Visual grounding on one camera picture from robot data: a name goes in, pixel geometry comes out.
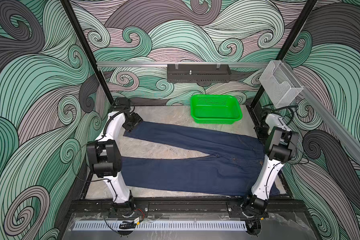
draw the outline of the red wire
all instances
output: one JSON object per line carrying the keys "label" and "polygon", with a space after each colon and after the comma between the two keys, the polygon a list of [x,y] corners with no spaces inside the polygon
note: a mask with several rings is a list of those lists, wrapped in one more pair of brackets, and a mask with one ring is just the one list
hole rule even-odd
{"label": "red wire", "polygon": [[136,209],[136,210],[139,210],[143,214],[143,218],[145,217],[145,214],[143,213],[143,211],[141,209]]}

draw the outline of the pants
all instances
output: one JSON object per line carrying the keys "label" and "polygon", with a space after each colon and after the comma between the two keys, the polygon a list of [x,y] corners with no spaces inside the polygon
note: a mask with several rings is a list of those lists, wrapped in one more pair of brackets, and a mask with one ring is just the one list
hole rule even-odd
{"label": "pants", "polygon": [[[189,159],[122,157],[126,185],[230,196],[251,193],[264,161],[264,146],[245,135],[154,122],[141,122],[124,136],[210,154]],[[276,187],[271,195],[279,194]]]}

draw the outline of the black vertical pole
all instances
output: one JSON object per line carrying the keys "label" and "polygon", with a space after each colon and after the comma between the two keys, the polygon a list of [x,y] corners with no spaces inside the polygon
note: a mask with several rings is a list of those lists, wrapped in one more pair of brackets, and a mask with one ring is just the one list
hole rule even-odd
{"label": "black vertical pole", "polygon": [[93,55],[91,48],[89,47],[87,39],[85,38],[84,32],[81,29],[81,26],[79,24],[79,21],[77,20],[75,12],[73,11],[71,3],[69,2],[69,0],[60,0],[60,2],[69,18],[69,21],[71,22],[73,30],[75,30],[75,32],[76,32],[77,38],[79,39],[81,46],[83,47],[83,50],[84,50],[85,54],[87,55],[87,58],[91,64],[93,70],[95,71],[95,75],[96,75],[97,79],[99,80],[100,85],[103,88],[109,103],[112,104],[113,103],[112,94],[110,93],[110,90],[107,86],[107,82],[106,82],[103,74],[97,69],[96,58]]}
{"label": "black vertical pole", "polygon": [[[300,33],[302,27],[304,26],[304,23],[306,22],[309,14],[311,13],[313,7],[315,6],[317,0],[307,0],[305,3],[299,17],[297,18],[295,24],[293,25],[293,28],[291,32],[289,33],[287,39],[285,40],[283,46],[281,47],[277,57],[275,60],[283,60],[285,55],[287,55],[287,52],[289,48],[292,46],[293,42],[295,41],[296,37]],[[264,93],[263,86],[260,86],[259,90],[257,91],[255,97],[253,98],[251,102],[250,108],[253,110],[256,104],[259,102],[261,96]]]}

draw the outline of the wallpaper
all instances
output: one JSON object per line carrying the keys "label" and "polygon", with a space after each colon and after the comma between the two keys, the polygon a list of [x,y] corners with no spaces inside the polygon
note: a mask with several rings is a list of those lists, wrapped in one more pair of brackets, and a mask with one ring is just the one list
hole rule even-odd
{"label": "wallpaper", "polygon": [[[97,61],[274,60],[305,0],[71,0]],[[168,83],[166,68],[102,68],[114,96],[135,105],[189,105],[194,94],[250,104],[263,69],[230,83]]]}
{"label": "wallpaper", "polygon": [[[312,11],[285,61],[360,142],[360,0]],[[270,103],[264,94],[264,106]],[[298,153],[283,167],[326,240],[360,240],[360,166],[304,96],[289,125],[299,132]],[[290,113],[282,112],[286,122]]]}
{"label": "wallpaper", "polygon": [[57,238],[106,117],[94,81],[59,0],[0,0],[0,240]]}

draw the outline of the black frame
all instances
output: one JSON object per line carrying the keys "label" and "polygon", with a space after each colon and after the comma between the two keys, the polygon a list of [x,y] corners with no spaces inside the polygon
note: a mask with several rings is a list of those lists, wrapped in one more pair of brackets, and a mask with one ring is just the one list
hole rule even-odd
{"label": "black frame", "polygon": [[[86,37],[84,36],[84,32],[79,24],[79,21],[73,11],[72,5],[69,0],[60,0],[61,4],[69,18],[69,21],[72,24],[72,27],[77,34],[77,37],[83,47],[85,54],[95,72],[97,79],[99,80],[106,97],[110,103],[113,103],[112,94],[107,86],[107,82],[104,78],[104,75],[101,71],[97,68],[96,59],[91,51],[91,48],[87,42]],[[312,11],[313,7],[315,6],[317,0],[307,0],[304,8],[302,9],[296,23],[294,24],[290,34],[288,35],[285,43],[283,44],[281,50],[279,51],[275,60],[282,60],[285,55],[287,54],[289,48],[292,46],[295,38],[300,33],[302,27],[304,26],[305,21],[307,20],[310,12]],[[260,86],[256,96],[254,97],[250,106],[247,106],[248,111],[251,115],[251,118],[255,125],[258,125],[258,120],[253,112],[255,106],[258,104],[259,99],[261,98],[264,92],[264,88]],[[63,220],[61,226],[64,226],[63,229],[60,229],[60,233],[58,239],[62,238],[63,233],[69,223],[72,213],[87,213],[88,210],[96,212],[96,211],[109,211],[112,210],[113,207],[111,206],[111,201],[109,199],[104,200],[86,200],[86,194],[90,185],[90,180],[92,179],[93,173],[89,173],[87,176],[87,181],[84,184],[82,193],[80,194],[79,200],[73,200],[69,207],[69,210],[66,214],[65,219]],[[307,208],[304,202],[300,200],[293,200],[291,191],[285,181],[284,176],[279,173],[279,177],[283,183],[285,190],[287,191],[287,196],[275,196],[269,198],[269,204],[267,206],[267,212],[269,213],[279,213],[279,212],[303,212],[310,224],[311,229],[314,231],[314,234],[317,239],[321,239],[317,228],[307,211]],[[135,204],[137,206],[154,206],[154,208],[149,208],[148,212],[155,212],[157,214],[161,213],[225,213],[225,214],[235,214],[235,211],[232,208],[238,208],[243,201],[243,198],[237,197],[230,197],[227,198],[225,196],[221,197],[156,197],[156,198],[135,198]]]}

